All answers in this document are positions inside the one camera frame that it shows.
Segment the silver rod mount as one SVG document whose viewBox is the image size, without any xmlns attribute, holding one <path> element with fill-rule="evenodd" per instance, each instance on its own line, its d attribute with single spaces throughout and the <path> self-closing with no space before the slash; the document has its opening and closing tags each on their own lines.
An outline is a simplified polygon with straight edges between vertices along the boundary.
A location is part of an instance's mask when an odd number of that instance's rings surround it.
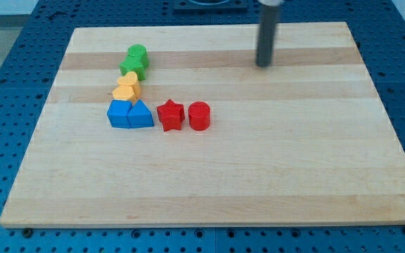
<svg viewBox="0 0 405 253">
<path fill-rule="evenodd" d="M 258 2 L 265 6 L 280 6 L 284 0 L 258 0 Z"/>
</svg>

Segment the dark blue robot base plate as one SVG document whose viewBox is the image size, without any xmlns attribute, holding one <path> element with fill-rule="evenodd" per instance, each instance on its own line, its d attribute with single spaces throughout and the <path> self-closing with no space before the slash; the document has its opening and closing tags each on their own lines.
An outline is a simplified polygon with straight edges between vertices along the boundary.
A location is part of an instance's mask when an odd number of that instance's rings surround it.
<svg viewBox="0 0 405 253">
<path fill-rule="evenodd" d="M 247 0 L 173 0 L 174 11 L 247 10 Z"/>
</svg>

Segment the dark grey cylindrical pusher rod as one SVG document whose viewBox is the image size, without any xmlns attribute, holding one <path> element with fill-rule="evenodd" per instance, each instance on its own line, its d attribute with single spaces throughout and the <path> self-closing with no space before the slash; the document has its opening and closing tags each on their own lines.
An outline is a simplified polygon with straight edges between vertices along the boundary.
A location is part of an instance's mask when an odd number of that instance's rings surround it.
<svg viewBox="0 0 405 253">
<path fill-rule="evenodd" d="M 281 15 L 281 5 L 261 4 L 255 63 L 258 67 L 268 67 L 274 53 L 276 26 Z"/>
</svg>

